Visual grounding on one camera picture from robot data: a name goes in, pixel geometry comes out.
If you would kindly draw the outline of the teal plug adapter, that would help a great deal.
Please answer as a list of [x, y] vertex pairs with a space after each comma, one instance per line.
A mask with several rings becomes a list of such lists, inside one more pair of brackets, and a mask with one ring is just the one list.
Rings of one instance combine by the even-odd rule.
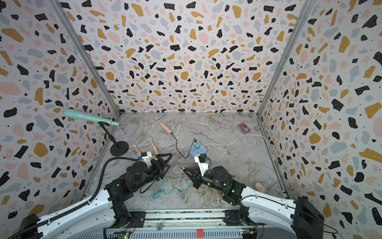
[[194, 148], [196, 148], [196, 149], [199, 149], [199, 148], [201, 147], [200, 143], [197, 142], [197, 141], [194, 141], [194, 142], [193, 142], [193, 146], [194, 146]]

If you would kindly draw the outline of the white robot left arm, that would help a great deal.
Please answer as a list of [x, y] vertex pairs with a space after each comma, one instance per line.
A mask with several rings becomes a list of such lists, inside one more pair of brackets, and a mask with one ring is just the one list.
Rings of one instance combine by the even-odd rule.
[[102, 185], [106, 166], [102, 167], [94, 194], [55, 213], [39, 217], [32, 214], [23, 219], [19, 231], [12, 239], [75, 239], [101, 228], [123, 227], [134, 219], [125, 201], [136, 192], [144, 193], [155, 181], [164, 179], [170, 168], [171, 153], [159, 154], [145, 162], [135, 159], [126, 172], [111, 183]]

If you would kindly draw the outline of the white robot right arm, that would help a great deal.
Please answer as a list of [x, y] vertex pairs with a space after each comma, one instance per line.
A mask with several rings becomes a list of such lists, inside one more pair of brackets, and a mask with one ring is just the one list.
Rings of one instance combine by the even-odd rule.
[[198, 167], [183, 168], [193, 186], [217, 190], [223, 200], [240, 206], [239, 216], [246, 223], [263, 223], [288, 231], [299, 239], [322, 239], [324, 217], [305, 198], [296, 200], [274, 197], [256, 191], [234, 179], [228, 171], [217, 166], [202, 173]]

